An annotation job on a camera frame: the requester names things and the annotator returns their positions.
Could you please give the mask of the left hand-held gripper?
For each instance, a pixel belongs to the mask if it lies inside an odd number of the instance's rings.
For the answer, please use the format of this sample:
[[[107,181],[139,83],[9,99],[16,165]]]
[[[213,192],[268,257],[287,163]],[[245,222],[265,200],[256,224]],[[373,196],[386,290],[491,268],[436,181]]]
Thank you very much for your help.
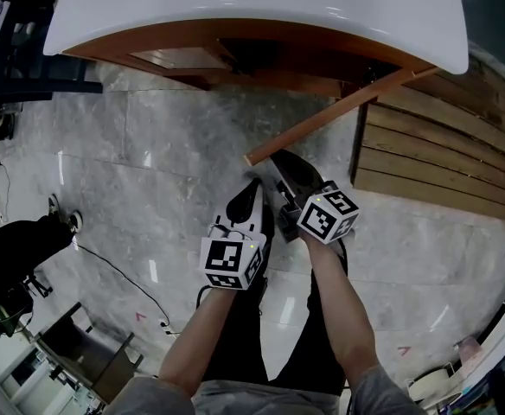
[[[215,208],[208,235],[201,239],[199,265],[210,286],[245,291],[252,284],[267,241],[264,205],[261,179],[247,177]]]

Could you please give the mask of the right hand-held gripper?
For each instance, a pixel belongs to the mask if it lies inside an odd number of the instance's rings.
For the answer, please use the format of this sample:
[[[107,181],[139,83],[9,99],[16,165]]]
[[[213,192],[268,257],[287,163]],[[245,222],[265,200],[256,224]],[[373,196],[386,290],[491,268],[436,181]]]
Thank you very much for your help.
[[[276,188],[285,200],[278,226],[286,241],[304,230],[328,245],[350,231],[360,209],[335,182],[324,180],[313,165],[288,150],[275,152],[271,160],[277,172]]]

